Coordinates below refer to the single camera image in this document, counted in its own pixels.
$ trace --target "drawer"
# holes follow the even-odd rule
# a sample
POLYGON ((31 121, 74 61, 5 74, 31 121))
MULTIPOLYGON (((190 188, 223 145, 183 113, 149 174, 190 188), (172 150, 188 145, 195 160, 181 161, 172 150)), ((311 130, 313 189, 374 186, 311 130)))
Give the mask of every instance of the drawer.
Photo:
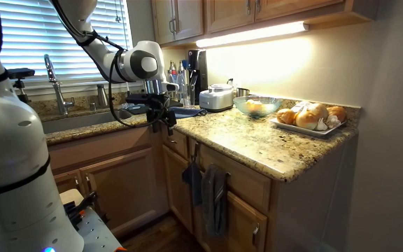
POLYGON ((173 135, 169 136, 166 126, 161 124, 161 136, 163 137, 163 144, 188 160, 190 156, 188 153, 188 137, 175 130, 173 133, 173 135))
POLYGON ((49 147, 53 173, 80 168, 121 153, 150 147, 148 127, 128 129, 49 147))
MULTIPOLYGON (((190 139, 190 151, 194 151, 195 140, 190 139)), ((210 164, 230 173, 227 177, 228 189, 254 208, 267 213, 270 204, 271 179, 224 156, 223 154, 200 145, 198 164, 205 171, 210 164)))

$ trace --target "stainless steel cup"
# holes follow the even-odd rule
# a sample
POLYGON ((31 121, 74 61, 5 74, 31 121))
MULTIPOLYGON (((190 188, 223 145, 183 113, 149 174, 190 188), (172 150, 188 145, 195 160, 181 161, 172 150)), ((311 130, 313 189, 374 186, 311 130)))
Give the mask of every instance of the stainless steel cup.
POLYGON ((238 87, 236 90, 236 97, 249 96, 249 95, 250 95, 249 89, 238 87))

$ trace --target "blue towel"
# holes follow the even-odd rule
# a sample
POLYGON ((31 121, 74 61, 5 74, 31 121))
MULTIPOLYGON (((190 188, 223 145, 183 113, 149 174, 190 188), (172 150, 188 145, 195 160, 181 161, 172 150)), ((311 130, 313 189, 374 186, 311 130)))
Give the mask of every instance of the blue towel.
POLYGON ((177 119, 194 117, 197 115, 204 116, 208 113, 205 109, 196 110, 194 108, 187 107, 170 107, 169 110, 175 112, 175 117, 177 119))

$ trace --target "sink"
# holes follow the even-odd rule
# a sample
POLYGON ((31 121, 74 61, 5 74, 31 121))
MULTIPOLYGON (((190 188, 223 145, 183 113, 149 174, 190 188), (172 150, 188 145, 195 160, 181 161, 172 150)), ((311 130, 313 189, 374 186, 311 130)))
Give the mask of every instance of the sink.
MULTIPOLYGON (((132 115, 127 111, 115 111, 119 119, 127 119, 132 115)), ((111 112, 97 113, 79 117, 65 118, 55 121, 45 121, 43 122, 43 131, 45 134, 77 129, 81 127, 96 125, 100 123, 109 123, 115 121, 111 112)))

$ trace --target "dish towel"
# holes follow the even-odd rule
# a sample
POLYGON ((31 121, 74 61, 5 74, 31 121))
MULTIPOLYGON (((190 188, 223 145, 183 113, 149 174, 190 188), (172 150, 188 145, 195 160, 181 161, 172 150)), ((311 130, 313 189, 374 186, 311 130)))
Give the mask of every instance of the dish towel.
POLYGON ((196 110, 187 107, 170 107, 169 110, 175 112, 175 117, 177 119, 189 118, 197 115, 204 116, 208 113, 205 109, 196 110))
POLYGON ((181 174, 181 179, 192 189, 192 204, 194 206, 198 206, 202 203, 202 174, 200 173, 200 168, 198 168, 196 162, 199 149, 200 144, 195 142, 195 151, 194 155, 192 155, 192 161, 181 174))
POLYGON ((223 236, 227 225, 227 173, 210 164, 201 180, 203 218, 211 236, 223 236))

